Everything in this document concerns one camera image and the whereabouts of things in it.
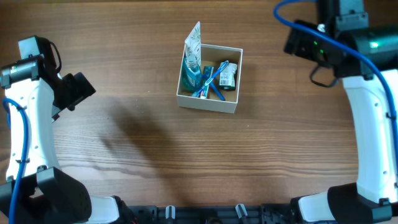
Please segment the green Dettol soap bar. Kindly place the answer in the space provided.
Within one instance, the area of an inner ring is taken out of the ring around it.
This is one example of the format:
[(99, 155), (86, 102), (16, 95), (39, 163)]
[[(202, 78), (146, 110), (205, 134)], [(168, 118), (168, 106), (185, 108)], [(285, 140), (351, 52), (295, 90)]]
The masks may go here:
[(235, 63), (229, 63), (220, 73), (219, 87), (225, 91), (235, 91), (236, 73), (238, 66)]

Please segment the Colgate toothpaste tube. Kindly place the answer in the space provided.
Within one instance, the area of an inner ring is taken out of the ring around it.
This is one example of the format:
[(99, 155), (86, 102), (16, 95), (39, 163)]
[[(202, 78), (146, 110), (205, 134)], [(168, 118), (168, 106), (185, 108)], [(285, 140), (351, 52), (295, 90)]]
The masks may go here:
[[(205, 66), (203, 70), (203, 75), (202, 75), (202, 85), (204, 85), (209, 79), (214, 71), (214, 67), (211, 66)], [(207, 99), (209, 98), (209, 90), (214, 90), (215, 86), (214, 83), (210, 83), (208, 86), (206, 86), (200, 93), (200, 98), (201, 99)]]

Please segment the blue disposable razor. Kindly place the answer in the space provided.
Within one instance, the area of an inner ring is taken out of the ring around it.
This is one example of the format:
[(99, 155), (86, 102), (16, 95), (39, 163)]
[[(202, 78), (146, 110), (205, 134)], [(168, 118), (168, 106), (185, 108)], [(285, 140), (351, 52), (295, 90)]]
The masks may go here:
[(215, 86), (214, 83), (210, 83), (210, 87), (213, 89), (213, 91), (216, 93), (217, 97), (221, 100), (224, 101), (225, 98), (224, 96), (221, 94), (221, 92), (217, 89), (217, 87)]

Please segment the white floral shampoo tube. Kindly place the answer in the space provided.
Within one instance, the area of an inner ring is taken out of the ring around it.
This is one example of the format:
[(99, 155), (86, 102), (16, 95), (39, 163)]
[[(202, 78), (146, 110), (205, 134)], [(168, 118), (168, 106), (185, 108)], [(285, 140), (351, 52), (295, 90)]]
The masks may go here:
[(185, 39), (185, 56), (193, 55), (197, 64), (201, 65), (201, 27), (200, 21), (196, 23), (188, 37)]

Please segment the blue mouthwash bottle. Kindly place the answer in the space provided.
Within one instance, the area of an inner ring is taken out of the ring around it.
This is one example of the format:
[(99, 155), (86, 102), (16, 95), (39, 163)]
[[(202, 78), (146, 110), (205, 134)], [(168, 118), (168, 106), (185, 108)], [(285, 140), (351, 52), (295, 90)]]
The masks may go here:
[(183, 59), (183, 84), (187, 91), (194, 93), (201, 88), (201, 68), (196, 56), (189, 55)]

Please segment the blue white toothbrush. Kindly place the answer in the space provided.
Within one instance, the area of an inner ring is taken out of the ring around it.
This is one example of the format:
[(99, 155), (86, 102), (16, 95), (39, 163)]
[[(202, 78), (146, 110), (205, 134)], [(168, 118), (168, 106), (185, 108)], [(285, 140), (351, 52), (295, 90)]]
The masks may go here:
[(219, 75), (219, 74), (228, 66), (228, 64), (229, 64), (229, 61), (228, 61), (228, 60), (225, 61), (225, 62), (223, 62), (223, 63), (220, 65), (219, 69), (217, 69), (217, 71), (216, 71), (209, 79), (206, 80), (206, 82), (203, 84), (203, 86), (202, 86), (198, 91), (196, 91), (196, 92), (194, 92), (194, 93), (192, 94), (192, 97), (198, 97), (199, 94), (204, 90), (204, 88), (205, 88), (206, 86), (208, 86), (208, 85), (214, 80), (214, 78), (215, 78), (217, 75)]

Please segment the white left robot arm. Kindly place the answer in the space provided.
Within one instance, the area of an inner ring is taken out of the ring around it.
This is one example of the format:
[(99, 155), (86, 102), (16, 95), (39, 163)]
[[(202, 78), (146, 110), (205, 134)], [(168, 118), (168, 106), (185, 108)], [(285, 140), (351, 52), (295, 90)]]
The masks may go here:
[(55, 44), (33, 35), (19, 41), (21, 59), (1, 69), (2, 105), (11, 131), (11, 156), (1, 186), (1, 211), (10, 223), (135, 223), (117, 196), (91, 196), (59, 165), (53, 123), (95, 89), (82, 73), (60, 75)]

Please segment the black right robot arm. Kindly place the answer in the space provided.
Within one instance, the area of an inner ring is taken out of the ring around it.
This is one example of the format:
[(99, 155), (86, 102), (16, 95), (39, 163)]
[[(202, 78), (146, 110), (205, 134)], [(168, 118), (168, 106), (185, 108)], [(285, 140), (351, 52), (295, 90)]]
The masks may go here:
[(370, 27), (362, 1), (318, 1), (315, 24), (290, 27), (285, 52), (333, 70), (353, 114), (358, 178), (293, 198), (290, 223), (379, 223), (397, 215), (397, 27)]

